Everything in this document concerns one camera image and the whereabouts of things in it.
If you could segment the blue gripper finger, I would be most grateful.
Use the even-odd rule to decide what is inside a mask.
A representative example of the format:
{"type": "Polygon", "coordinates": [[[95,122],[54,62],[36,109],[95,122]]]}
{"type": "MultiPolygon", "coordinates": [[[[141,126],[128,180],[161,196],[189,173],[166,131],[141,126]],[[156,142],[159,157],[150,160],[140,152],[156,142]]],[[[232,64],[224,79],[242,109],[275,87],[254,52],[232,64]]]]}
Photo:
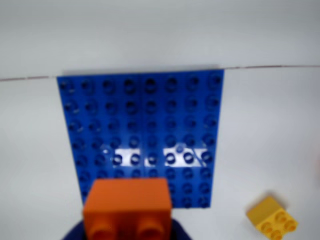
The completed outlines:
{"type": "Polygon", "coordinates": [[[85,227],[84,227],[84,222],[83,221],[79,221],[62,238],[62,240],[86,240],[86,239],[87,239],[87,236],[86,236],[86,232],[85,232],[85,227]]]}
{"type": "Polygon", "coordinates": [[[191,240],[181,224],[173,218],[171,219],[170,240],[191,240]]]}

